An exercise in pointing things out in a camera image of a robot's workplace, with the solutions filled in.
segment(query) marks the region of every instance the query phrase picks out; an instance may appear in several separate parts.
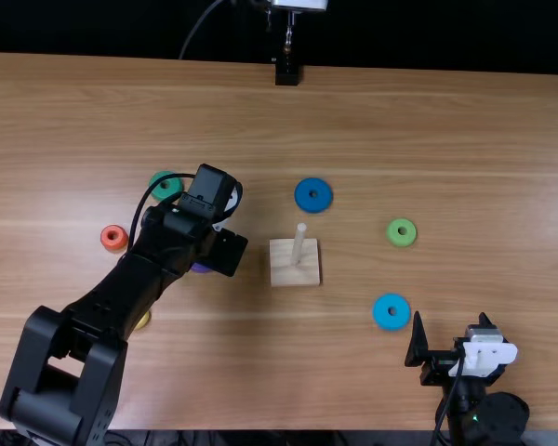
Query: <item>orange ring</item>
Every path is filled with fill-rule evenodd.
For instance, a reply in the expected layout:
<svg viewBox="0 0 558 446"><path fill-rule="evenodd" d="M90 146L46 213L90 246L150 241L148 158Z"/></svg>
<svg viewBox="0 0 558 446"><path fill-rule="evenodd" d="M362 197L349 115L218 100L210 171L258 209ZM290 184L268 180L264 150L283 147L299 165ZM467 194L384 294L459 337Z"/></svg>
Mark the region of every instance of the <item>orange ring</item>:
<svg viewBox="0 0 558 446"><path fill-rule="evenodd" d="M128 243L128 234L126 231L117 226L106 226L101 232L101 244L108 251L117 251L122 249Z"/></svg>

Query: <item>black cable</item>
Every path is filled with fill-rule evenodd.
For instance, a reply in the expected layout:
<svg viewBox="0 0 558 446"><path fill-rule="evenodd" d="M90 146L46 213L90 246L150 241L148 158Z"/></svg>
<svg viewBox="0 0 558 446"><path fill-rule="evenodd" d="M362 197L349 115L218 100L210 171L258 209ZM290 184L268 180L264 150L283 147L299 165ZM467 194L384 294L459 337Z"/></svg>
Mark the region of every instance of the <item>black cable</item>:
<svg viewBox="0 0 558 446"><path fill-rule="evenodd" d="M145 202L149 198L149 195L151 195L151 192L153 192L155 188L159 186L159 183L172 178L194 178L194 174L163 175L162 177L156 179L151 186L149 186L149 188L142 195L142 198L139 201L139 205L137 206L137 211L134 213L134 217L132 218L132 224L130 225L130 233L128 234L128 246L126 248L127 253L130 251L130 249L132 249L132 246L134 246L134 237L137 233L137 226L139 224L140 213L142 212L142 207L145 205Z"/></svg>
<svg viewBox="0 0 558 446"><path fill-rule="evenodd" d="M147 435L145 436L145 442L142 443L142 446L147 446L150 437L151 437L151 430L147 431Z"/></svg>
<svg viewBox="0 0 558 446"><path fill-rule="evenodd" d="M440 441L443 446L448 446L450 444L442 432L438 432L438 441Z"/></svg>
<svg viewBox="0 0 558 446"><path fill-rule="evenodd" d="M448 392L448 396L446 397L445 405L443 406L443 411L440 413L438 417L438 421L436 422L436 426L434 427L434 431L432 432L432 439L430 440L430 446L436 446L436 440L438 439L438 434L440 433L440 427L443 425L445 420L446 414L448 413L448 408L450 407L450 402L455 396L455 392L457 391L458 382L460 381L463 375L463 364L465 363L465 350L461 350L461 356L458 359L458 368L457 368L457 376L455 376L455 381L453 381L453 386L450 388L450 392Z"/></svg>
<svg viewBox="0 0 558 446"><path fill-rule="evenodd" d="M205 12L203 12L203 14L201 14L201 17L198 18L198 20L196 21L196 23L194 24L193 28L190 30L190 32L188 33L188 35L186 36L186 40L184 41L184 45L182 45L182 49L179 51L179 56L178 59L182 60L184 59L184 54L186 53L186 48L188 48L188 44L190 43L190 41L193 39L194 35L196 34L196 32L198 31L198 28L201 26L201 24L203 23L203 21L205 21L206 16L208 16L211 11L213 9L215 9L216 7L218 7L221 3L223 3L224 0L215 0L213 3L211 3L207 9L205 9Z"/></svg>

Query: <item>wooden peg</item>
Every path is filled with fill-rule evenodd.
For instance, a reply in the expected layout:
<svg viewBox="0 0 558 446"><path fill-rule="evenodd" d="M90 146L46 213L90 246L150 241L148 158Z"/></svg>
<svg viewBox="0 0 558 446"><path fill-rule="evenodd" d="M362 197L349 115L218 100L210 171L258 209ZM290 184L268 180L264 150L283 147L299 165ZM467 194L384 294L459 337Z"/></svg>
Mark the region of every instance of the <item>wooden peg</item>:
<svg viewBox="0 0 558 446"><path fill-rule="evenodd" d="M270 240L271 286L318 286L318 241L306 239L306 225L298 224L293 239Z"/></svg>

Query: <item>wooden table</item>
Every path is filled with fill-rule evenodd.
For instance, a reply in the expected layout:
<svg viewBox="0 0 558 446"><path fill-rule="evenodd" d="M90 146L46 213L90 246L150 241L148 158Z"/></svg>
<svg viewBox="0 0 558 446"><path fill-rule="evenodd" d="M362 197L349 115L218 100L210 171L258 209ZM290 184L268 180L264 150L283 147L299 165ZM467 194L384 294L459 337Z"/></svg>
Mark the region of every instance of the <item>wooden table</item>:
<svg viewBox="0 0 558 446"><path fill-rule="evenodd" d="M485 311L519 347L494 386L558 428L558 76L0 54L0 395L21 327L117 256L151 175L209 163L245 185L233 279L188 274L130 337L113 428L431 429L440 398L386 333L387 292L450 348ZM306 215L293 191L335 200ZM394 248L385 228L412 219ZM268 244L308 224L320 287L271 289ZM0 420L0 427L9 424Z"/></svg>

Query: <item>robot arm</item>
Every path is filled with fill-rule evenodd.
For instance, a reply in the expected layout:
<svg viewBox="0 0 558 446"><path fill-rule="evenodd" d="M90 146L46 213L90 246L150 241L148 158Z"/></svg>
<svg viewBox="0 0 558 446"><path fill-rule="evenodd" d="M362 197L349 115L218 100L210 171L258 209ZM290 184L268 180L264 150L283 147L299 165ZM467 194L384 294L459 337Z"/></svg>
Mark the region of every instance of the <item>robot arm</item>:
<svg viewBox="0 0 558 446"><path fill-rule="evenodd" d="M178 204L164 200L147 209L136 243L93 290L60 313L38 308L20 337L0 416L39 444L102 444L118 402L126 341L140 318L196 261L235 273L247 239L215 226L237 207L239 201L226 211L241 189L202 164L188 192L174 197ZM67 355L85 364L79 377L47 363Z"/></svg>
<svg viewBox="0 0 558 446"><path fill-rule="evenodd" d="M454 342L450 350L430 350L416 312L405 367L421 366L419 382L443 389L431 445L446 416L452 446L520 446L529 406L511 393L485 392L514 361L517 347L484 313Z"/></svg>

